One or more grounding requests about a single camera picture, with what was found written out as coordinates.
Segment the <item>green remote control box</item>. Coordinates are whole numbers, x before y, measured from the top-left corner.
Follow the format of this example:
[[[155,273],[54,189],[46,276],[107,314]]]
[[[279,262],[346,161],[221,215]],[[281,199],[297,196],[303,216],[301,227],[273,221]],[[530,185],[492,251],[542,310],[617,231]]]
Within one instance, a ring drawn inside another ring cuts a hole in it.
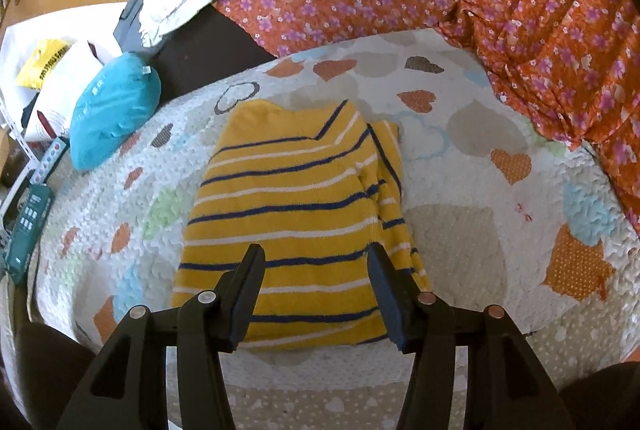
[[[53,190],[46,184],[34,184],[23,202],[10,237],[9,249],[4,254],[6,274],[15,285],[25,283],[29,262],[46,223]]]

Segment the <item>yellow striped knit sweater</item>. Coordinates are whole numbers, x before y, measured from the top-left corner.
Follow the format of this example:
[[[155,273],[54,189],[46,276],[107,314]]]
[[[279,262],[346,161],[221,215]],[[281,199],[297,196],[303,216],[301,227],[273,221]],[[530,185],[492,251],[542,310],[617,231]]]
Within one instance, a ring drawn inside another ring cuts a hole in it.
[[[401,212],[401,176],[396,124],[367,120],[351,102],[303,110],[239,104],[196,193],[172,303],[215,286],[257,244],[266,270],[249,346],[381,340],[368,247],[381,245],[398,271],[428,285]]]

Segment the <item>teal small pillow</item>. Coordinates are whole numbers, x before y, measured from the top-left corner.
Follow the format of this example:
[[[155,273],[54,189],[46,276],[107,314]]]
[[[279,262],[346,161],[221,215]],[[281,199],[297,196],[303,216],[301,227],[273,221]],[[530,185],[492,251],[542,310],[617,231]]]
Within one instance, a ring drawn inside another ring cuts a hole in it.
[[[157,71],[127,52],[110,60],[91,80],[70,120],[70,160],[89,171],[110,158],[141,128],[160,104]]]

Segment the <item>orange floral bed sheet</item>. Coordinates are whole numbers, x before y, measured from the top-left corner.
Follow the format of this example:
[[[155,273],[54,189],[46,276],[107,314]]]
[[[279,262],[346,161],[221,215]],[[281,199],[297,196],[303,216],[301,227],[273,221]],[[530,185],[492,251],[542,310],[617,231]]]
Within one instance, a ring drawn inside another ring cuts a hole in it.
[[[471,51],[497,98],[545,138],[589,144],[624,213],[639,219],[639,13],[632,0],[218,0],[282,57],[432,28]]]

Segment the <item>white strip with dots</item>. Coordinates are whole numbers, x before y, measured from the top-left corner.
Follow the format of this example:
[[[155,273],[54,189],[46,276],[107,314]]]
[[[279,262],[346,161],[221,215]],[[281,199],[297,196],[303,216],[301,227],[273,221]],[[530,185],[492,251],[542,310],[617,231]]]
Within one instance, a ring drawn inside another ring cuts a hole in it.
[[[65,138],[55,138],[44,152],[38,167],[29,179],[29,183],[35,185],[46,182],[67,149],[68,144]]]

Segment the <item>yellow plastic bag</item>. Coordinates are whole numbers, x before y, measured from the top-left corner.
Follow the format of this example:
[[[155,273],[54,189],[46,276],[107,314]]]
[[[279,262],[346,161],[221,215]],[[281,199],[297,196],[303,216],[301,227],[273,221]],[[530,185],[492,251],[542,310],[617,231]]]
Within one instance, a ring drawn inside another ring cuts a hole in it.
[[[39,42],[23,64],[16,83],[24,88],[40,90],[47,74],[62,60],[71,46],[70,42],[60,39]]]

